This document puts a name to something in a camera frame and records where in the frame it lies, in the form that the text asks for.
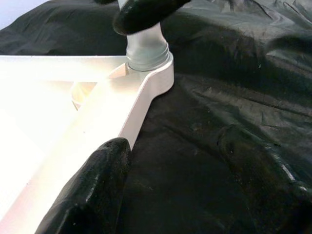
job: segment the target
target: black cloth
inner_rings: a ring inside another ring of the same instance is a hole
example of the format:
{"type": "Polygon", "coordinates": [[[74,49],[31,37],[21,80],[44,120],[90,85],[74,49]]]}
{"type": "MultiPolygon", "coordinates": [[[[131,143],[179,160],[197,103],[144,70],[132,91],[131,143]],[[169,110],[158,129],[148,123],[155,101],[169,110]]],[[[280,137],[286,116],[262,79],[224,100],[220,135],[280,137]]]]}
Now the black cloth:
{"type": "MultiPolygon", "coordinates": [[[[124,55],[117,11],[116,2],[47,2],[0,31],[0,54],[124,55]]],[[[218,136],[235,124],[274,142],[312,186],[312,3],[193,0],[162,31],[175,84],[141,128],[117,233],[257,233],[218,136]]]]}

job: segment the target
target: wrinkled black fabric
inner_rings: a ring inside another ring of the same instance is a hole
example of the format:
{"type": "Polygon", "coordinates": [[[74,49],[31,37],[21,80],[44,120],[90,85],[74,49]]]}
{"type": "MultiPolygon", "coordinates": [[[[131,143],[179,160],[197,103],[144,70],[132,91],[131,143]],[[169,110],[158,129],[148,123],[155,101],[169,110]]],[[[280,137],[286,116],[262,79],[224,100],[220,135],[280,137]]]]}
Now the wrinkled black fabric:
{"type": "MultiPolygon", "coordinates": [[[[117,11],[116,2],[45,3],[0,31],[0,53],[124,55],[126,39],[112,29],[117,11]]],[[[162,31],[175,84],[141,128],[117,233],[261,233],[218,137],[235,124],[277,145],[311,187],[312,3],[193,0],[162,31]]]]}

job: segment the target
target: frosted plastic cylinder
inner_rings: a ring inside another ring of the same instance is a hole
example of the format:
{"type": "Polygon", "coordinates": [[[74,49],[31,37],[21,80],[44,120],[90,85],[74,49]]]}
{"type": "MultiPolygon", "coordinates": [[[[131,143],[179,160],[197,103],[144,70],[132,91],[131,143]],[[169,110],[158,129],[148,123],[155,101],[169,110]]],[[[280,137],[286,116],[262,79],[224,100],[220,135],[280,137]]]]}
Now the frosted plastic cylinder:
{"type": "MultiPolygon", "coordinates": [[[[118,0],[121,8],[127,0],[118,0]]],[[[152,28],[128,35],[127,57],[129,66],[138,71],[151,71],[169,60],[169,47],[163,37],[160,23],[152,28]]]]}

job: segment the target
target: white wall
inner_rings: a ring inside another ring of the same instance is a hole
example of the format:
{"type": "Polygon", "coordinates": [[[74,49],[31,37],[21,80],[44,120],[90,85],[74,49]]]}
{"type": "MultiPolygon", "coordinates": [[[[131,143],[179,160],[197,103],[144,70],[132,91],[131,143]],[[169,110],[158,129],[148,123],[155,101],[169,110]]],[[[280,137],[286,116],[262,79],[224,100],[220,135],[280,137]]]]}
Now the white wall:
{"type": "Polygon", "coordinates": [[[47,0],[0,0],[0,29],[47,0]]]}

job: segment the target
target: gloved hand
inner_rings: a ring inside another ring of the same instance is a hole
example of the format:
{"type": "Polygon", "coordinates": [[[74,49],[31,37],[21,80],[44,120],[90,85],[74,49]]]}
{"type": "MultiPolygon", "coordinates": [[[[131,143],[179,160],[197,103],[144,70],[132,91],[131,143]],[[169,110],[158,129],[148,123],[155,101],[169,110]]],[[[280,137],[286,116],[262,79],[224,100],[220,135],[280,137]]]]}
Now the gloved hand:
{"type": "MultiPolygon", "coordinates": [[[[95,0],[108,3],[112,0],[95,0]]],[[[190,0],[128,0],[114,18],[113,28],[121,35],[148,29],[162,21],[190,0]]]]}

